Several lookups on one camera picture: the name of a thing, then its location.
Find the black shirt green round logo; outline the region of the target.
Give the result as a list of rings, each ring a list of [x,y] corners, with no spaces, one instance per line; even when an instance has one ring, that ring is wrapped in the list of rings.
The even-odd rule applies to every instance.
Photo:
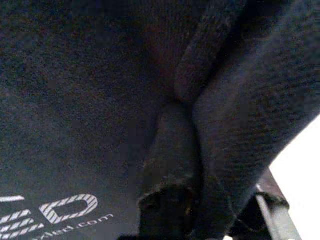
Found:
[[[270,240],[320,115],[320,0],[0,0],[0,240]]]

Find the grey metal bar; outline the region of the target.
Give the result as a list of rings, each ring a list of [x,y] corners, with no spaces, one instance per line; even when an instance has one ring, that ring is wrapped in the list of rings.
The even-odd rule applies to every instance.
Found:
[[[302,240],[290,214],[290,204],[278,188],[256,185],[255,199],[270,240]]]

